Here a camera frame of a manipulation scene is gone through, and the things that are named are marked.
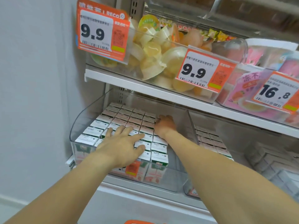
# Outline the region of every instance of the price tag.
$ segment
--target price tag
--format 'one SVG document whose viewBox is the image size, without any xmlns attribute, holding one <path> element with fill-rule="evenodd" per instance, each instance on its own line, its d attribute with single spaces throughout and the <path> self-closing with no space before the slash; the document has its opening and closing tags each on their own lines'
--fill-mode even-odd
<svg viewBox="0 0 299 224">
<path fill-rule="evenodd" d="M 126 167 L 126 174 L 132 175 L 134 177 L 137 176 L 139 167 L 140 167 L 141 162 L 140 161 L 135 161 L 129 166 Z"/>
<path fill-rule="evenodd" d="M 188 48 L 177 79 L 219 93 L 237 63 Z"/>
<path fill-rule="evenodd" d="M 274 71 L 252 100 L 294 113 L 299 109 L 299 80 Z"/>
<path fill-rule="evenodd" d="M 90 0 L 78 0 L 78 48 L 123 62 L 130 26 L 127 19 L 125 11 Z"/>
</svg>

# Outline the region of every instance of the hand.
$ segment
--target hand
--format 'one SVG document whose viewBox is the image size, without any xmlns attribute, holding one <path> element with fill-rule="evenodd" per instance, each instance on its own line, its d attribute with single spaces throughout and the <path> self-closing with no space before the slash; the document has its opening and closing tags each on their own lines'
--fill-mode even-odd
<svg viewBox="0 0 299 224">
<path fill-rule="evenodd" d="M 176 124 L 173 121 L 172 116 L 159 116 L 160 120 L 158 120 L 155 124 L 155 132 L 159 137 L 166 139 L 166 134 L 169 131 L 176 131 Z"/>
<path fill-rule="evenodd" d="M 134 143 L 144 138 L 144 133 L 129 136 L 133 127 L 120 126 L 111 135 L 112 128 L 107 130 L 105 139 L 100 143 L 94 155 L 105 157 L 111 168 L 121 168 L 133 163 L 145 150 L 144 145 L 134 149 Z"/>
</svg>

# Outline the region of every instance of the forearm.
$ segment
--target forearm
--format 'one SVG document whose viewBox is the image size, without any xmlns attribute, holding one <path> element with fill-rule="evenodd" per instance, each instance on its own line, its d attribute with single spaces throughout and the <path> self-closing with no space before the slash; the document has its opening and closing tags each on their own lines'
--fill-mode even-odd
<svg viewBox="0 0 299 224">
<path fill-rule="evenodd" d="M 255 171 L 196 145 L 176 131 L 169 131 L 165 139 L 218 223 L 255 223 L 264 217 L 282 223 L 296 217 L 296 202 Z"/>
<path fill-rule="evenodd" d="M 110 169 L 91 154 L 5 224 L 75 224 Z"/>
</svg>

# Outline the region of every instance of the qr code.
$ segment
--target qr code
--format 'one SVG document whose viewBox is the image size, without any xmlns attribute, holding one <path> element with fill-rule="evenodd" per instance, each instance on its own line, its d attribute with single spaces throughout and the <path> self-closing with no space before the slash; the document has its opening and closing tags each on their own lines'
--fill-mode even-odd
<svg viewBox="0 0 299 224">
<path fill-rule="evenodd" d="M 118 47 L 123 47 L 123 40 L 125 38 L 125 34 L 122 33 L 121 30 L 114 31 L 113 34 L 113 45 Z"/>
</svg>

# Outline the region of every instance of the person's left hand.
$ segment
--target person's left hand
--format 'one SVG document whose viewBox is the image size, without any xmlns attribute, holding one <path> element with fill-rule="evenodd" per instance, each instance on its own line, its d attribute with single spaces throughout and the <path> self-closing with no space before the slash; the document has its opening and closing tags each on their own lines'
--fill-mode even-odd
<svg viewBox="0 0 299 224">
<path fill-rule="evenodd" d="M 114 135 L 111 135 L 112 128 L 107 130 L 105 139 L 97 146 L 94 155 L 105 157 L 112 168 L 121 168 L 133 163 L 145 150 L 144 145 L 134 149 L 134 143 L 144 138 L 144 133 L 129 136 L 133 127 L 120 126 Z"/>
</svg>

